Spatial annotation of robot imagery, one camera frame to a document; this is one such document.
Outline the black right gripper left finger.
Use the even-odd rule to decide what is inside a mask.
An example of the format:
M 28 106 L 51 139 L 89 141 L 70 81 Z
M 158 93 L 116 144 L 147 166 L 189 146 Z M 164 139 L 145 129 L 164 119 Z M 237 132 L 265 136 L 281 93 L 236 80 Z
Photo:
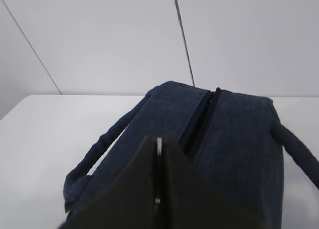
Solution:
M 61 228 L 155 229 L 159 207 L 160 140 L 147 136 L 114 184 Z

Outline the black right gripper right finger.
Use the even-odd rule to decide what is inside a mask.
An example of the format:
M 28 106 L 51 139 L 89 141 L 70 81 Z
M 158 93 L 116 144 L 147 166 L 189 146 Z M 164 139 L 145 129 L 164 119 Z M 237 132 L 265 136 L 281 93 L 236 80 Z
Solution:
M 173 229 L 279 229 L 282 147 L 268 134 L 205 136 L 191 160 L 174 138 L 163 142 L 163 210 Z

